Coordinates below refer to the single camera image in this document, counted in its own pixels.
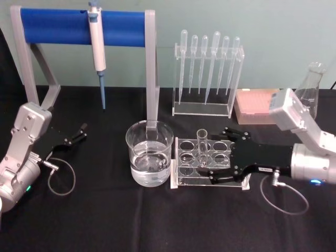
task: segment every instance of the erlenmeyer flask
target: erlenmeyer flask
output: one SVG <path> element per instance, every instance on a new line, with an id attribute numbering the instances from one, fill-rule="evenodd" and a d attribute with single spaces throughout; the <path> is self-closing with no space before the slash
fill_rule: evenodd
<path id="1" fill-rule="evenodd" d="M 313 62 L 308 66 L 308 73 L 295 91 L 303 106 L 309 109 L 310 115 L 315 119 L 317 115 L 317 105 L 319 98 L 320 81 L 326 68 L 322 63 Z"/>

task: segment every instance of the pipette tip box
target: pipette tip box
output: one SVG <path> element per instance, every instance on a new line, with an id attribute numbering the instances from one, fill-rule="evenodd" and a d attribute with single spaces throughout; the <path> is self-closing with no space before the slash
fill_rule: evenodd
<path id="1" fill-rule="evenodd" d="M 234 108 L 238 124 L 275 124 L 269 103 L 279 89 L 238 89 Z"/>

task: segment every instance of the clear acrylic rack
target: clear acrylic rack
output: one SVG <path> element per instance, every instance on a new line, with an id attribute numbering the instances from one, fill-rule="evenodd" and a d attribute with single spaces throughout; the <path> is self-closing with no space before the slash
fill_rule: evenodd
<path id="1" fill-rule="evenodd" d="M 230 167 L 229 156 L 234 142 L 228 140 L 208 140 L 208 158 L 207 168 L 228 169 Z M 198 150 L 196 139 L 175 138 L 175 159 L 171 164 L 171 189 L 179 186 L 228 186 L 239 187 L 241 190 L 249 190 L 249 180 L 251 174 L 247 175 L 241 182 L 226 182 L 213 185 L 208 177 L 198 174 L 200 167 L 198 161 Z"/>
<path id="2" fill-rule="evenodd" d="M 186 47 L 184 72 L 181 73 L 181 46 L 175 44 L 174 52 L 174 90 L 173 90 L 173 109 L 172 115 L 175 114 L 193 114 L 201 116 L 222 116 L 231 118 L 231 113 L 234 107 L 234 101 L 236 97 L 236 91 L 240 79 L 240 73 L 245 58 L 243 46 L 240 45 L 237 48 L 234 47 L 218 47 L 215 54 L 213 71 L 211 71 L 212 61 L 212 46 L 207 48 L 204 57 L 203 76 L 201 78 L 201 85 L 199 88 L 200 68 L 202 61 L 202 49 L 200 43 L 198 43 L 196 53 L 194 55 L 194 70 L 192 77 L 190 75 L 190 65 L 192 62 L 191 46 Z M 180 90 L 180 76 L 183 74 L 183 89 L 181 100 L 179 98 Z M 208 98 L 206 100 L 206 88 L 210 81 L 210 89 L 208 92 Z"/>

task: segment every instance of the test tube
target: test tube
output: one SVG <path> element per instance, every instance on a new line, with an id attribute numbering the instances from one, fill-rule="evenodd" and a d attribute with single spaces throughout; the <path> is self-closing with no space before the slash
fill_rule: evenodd
<path id="1" fill-rule="evenodd" d="M 197 135 L 198 161 L 201 167 L 205 167 L 208 162 L 208 132 L 205 129 L 199 129 Z"/>

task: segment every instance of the black tablecloth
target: black tablecloth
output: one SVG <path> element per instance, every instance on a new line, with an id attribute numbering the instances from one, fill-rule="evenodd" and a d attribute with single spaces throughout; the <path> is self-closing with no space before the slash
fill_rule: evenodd
<path id="1" fill-rule="evenodd" d="M 107 109 L 101 109 L 99 88 L 62 87 L 51 126 L 73 133 L 88 124 L 87 141 L 68 156 L 77 184 L 66 197 L 47 187 L 48 168 L 10 212 L 3 214 L 0 251 L 336 251 L 336 187 L 284 181 L 310 202 L 303 216 L 288 216 L 270 207 L 259 191 L 260 174 L 251 189 L 179 187 L 169 182 L 144 188 L 132 179 L 124 136 L 145 118 L 144 89 L 107 88 Z M 22 90 L 0 94 L 0 153 L 11 140 Z M 248 130 L 260 143 L 293 144 L 290 132 L 275 125 L 236 124 L 219 117 L 171 116 L 172 89 L 161 89 L 159 120 L 179 138 L 194 138 L 197 129 L 221 132 L 225 126 Z M 320 91 L 317 123 L 336 133 L 336 92 Z M 41 144 L 48 148 L 50 143 Z M 268 196 L 290 211 L 301 200 L 286 190 L 265 188 Z"/>

